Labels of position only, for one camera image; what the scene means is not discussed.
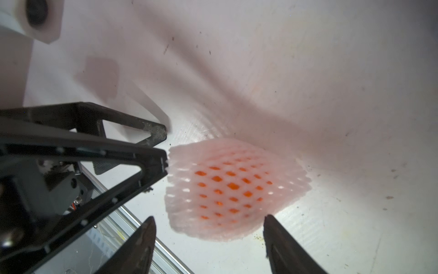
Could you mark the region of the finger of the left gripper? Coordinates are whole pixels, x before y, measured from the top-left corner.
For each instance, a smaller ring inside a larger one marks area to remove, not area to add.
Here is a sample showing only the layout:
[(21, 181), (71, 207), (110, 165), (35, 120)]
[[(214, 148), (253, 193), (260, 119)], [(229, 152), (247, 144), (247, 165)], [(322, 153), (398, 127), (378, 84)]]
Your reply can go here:
[(149, 132), (150, 137), (139, 145), (154, 147), (167, 139), (165, 125), (128, 115), (91, 102), (23, 107), (1, 110), (1, 116), (64, 130), (106, 137), (103, 121)]

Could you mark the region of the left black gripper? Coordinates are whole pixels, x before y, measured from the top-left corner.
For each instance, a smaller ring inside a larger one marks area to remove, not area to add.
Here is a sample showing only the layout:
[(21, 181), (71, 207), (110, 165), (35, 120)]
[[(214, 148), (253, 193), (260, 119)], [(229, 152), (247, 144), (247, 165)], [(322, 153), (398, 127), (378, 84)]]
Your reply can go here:
[[(138, 166), (91, 198), (82, 162)], [(1, 272), (30, 274), (167, 174), (164, 150), (1, 119)]]

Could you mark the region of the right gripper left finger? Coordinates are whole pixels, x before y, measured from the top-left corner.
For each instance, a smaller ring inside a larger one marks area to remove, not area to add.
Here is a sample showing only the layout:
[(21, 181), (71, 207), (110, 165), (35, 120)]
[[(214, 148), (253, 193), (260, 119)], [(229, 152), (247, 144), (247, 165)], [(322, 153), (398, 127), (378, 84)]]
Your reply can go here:
[(156, 223), (150, 216), (96, 274), (148, 274), (154, 254)]

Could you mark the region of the netted orange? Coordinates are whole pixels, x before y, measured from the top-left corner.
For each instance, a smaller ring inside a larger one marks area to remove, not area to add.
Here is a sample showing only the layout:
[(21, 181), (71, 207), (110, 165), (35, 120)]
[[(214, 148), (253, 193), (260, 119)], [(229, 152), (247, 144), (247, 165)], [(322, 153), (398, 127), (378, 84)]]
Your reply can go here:
[(170, 227), (215, 242), (253, 233), (311, 189), (298, 162), (230, 138), (172, 147), (167, 173)]

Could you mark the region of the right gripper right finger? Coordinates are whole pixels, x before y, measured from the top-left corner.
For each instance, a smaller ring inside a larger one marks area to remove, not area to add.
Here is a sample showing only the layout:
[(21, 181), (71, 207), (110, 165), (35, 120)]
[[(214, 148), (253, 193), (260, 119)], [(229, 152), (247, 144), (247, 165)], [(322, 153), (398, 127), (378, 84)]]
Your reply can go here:
[(265, 216), (263, 238), (273, 274), (326, 274), (273, 216)]

